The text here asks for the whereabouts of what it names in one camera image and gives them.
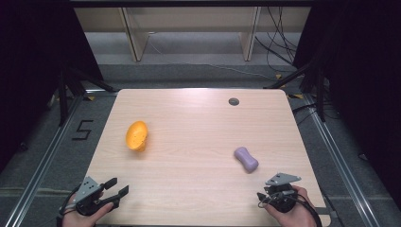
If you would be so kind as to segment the metal floor rail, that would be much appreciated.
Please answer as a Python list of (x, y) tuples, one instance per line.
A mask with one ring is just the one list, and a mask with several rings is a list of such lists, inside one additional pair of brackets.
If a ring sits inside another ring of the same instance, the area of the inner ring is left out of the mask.
[(73, 100), (59, 123), (54, 105), (0, 174), (0, 227), (55, 227), (59, 208), (83, 180), (116, 95)]
[(326, 123), (321, 120), (317, 113), (312, 114), (312, 119), (365, 226), (381, 227), (372, 205), (369, 203), (355, 176), (351, 172), (350, 167), (343, 158), (340, 149)]

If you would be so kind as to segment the black curtain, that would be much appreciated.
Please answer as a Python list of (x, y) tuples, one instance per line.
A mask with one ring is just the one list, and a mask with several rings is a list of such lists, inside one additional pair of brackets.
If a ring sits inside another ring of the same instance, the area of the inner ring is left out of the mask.
[(70, 0), (0, 0), (0, 173), (73, 69), (103, 79)]
[(321, 53), (334, 105), (401, 208), (401, 0), (312, 0), (294, 65)]

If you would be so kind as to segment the person's left hand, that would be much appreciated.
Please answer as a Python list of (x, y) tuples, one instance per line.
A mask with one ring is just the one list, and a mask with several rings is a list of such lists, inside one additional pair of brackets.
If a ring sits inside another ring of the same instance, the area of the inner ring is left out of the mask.
[(75, 210), (67, 209), (61, 219), (61, 227), (95, 227), (96, 223), (113, 209), (109, 202), (91, 216), (83, 216)]

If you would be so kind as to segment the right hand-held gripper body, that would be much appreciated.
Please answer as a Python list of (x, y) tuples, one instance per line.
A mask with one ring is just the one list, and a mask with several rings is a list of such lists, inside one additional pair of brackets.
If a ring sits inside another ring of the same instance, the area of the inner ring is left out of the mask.
[(289, 212), (296, 203), (298, 192), (291, 185), (302, 178), (287, 173), (277, 173), (265, 182), (265, 192), (269, 195), (268, 204), (281, 213)]

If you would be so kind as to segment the white desk frame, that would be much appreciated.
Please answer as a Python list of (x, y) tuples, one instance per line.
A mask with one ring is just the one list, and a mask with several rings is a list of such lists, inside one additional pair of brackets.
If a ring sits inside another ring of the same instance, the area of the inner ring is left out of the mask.
[(255, 35), (301, 32), (309, 7), (88, 8), (75, 13), (85, 32), (124, 32), (131, 55), (140, 61), (151, 32), (235, 32), (245, 61), (252, 58)]

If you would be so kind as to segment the black metal stand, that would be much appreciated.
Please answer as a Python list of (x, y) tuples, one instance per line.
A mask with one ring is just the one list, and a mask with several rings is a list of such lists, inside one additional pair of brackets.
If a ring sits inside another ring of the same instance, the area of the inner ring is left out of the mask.
[(61, 120), (60, 125), (62, 126), (68, 116), (69, 116), (69, 108), (67, 102), (67, 91), (69, 89), (73, 96), (84, 96), (86, 94), (86, 90), (82, 85), (82, 81), (86, 80), (95, 86), (105, 90), (109, 93), (117, 92), (117, 89), (105, 83), (102, 79), (97, 79), (89, 74), (84, 73), (82, 70), (77, 69), (73, 66), (64, 66), (61, 69), (59, 75), (59, 101), (60, 101), (60, 114)]
[(304, 75), (300, 89), (303, 93), (309, 93), (313, 88), (316, 89), (316, 109), (318, 117), (322, 122), (325, 121), (323, 111), (323, 97), (324, 97), (324, 74), (323, 67), (319, 60), (312, 59), (309, 63), (297, 69), (284, 79), (279, 79), (272, 85), (268, 86), (268, 89), (278, 89), (287, 83), (293, 81), (299, 76)]

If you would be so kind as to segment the orange soap dish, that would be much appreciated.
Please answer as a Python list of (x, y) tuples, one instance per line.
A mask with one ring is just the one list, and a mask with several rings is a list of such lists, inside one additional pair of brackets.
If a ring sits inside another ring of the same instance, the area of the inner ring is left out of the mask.
[(126, 133), (126, 145), (135, 151), (144, 151), (148, 138), (148, 127), (144, 121), (132, 123)]

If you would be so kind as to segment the person's right hand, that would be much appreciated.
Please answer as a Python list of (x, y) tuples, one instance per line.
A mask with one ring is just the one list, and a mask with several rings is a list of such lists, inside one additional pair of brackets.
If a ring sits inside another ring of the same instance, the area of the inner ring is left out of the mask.
[[(293, 185), (292, 187), (299, 195), (297, 199), (307, 202), (307, 204), (314, 211), (316, 211), (315, 206), (307, 195), (306, 189), (297, 185)], [(297, 204), (287, 213), (281, 213), (269, 204), (265, 206), (265, 209), (273, 218), (278, 221), (281, 227), (318, 227), (318, 224), (311, 212), (299, 202), (297, 202)]]

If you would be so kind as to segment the purple soap bar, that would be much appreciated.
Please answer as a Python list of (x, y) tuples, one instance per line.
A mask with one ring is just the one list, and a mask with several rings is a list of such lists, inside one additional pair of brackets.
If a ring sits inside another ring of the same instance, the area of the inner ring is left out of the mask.
[(234, 151), (234, 156), (248, 173), (254, 172), (259, 166), (258, 161), (244, 147), (237, 148)]

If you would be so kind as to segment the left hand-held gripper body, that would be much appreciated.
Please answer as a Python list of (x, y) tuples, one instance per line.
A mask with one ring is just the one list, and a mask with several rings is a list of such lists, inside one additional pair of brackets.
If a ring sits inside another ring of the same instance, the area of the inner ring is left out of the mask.
[(91, 216), (96, 213), (107, 204), (100, 198), (104, 190), (106, 189), (101, 187), (101, 183), (97, 183), (91, 177), (86, 177), (74, 198), (76, 210), (83, 216)]

